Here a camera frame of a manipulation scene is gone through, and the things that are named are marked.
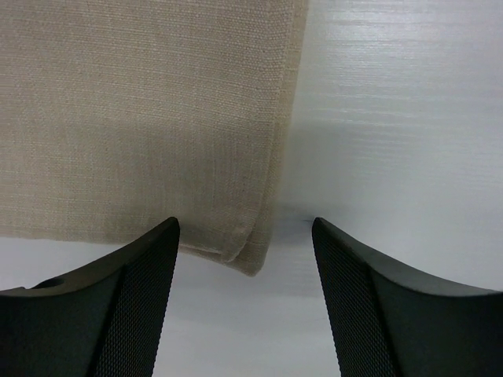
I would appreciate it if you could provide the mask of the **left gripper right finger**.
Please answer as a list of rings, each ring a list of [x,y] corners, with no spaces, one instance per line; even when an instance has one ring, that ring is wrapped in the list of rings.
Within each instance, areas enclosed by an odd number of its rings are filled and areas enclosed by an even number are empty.
[[[422,272],[324,218],[311,234],[341,375],[501,375],[500,291]]]

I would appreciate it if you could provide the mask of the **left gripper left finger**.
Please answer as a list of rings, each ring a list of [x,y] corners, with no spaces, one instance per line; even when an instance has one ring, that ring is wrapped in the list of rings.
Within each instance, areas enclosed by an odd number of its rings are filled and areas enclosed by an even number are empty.
[[[69,273],[4,290],[2,375],[152,375],[179,237],[168,218]]]

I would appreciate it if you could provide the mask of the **beige cloth napkin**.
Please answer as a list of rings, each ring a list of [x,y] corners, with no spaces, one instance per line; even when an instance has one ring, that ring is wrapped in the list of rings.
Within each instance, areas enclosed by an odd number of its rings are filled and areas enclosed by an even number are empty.
[[[1,234],[265,262],[305,1],[4,1]]]

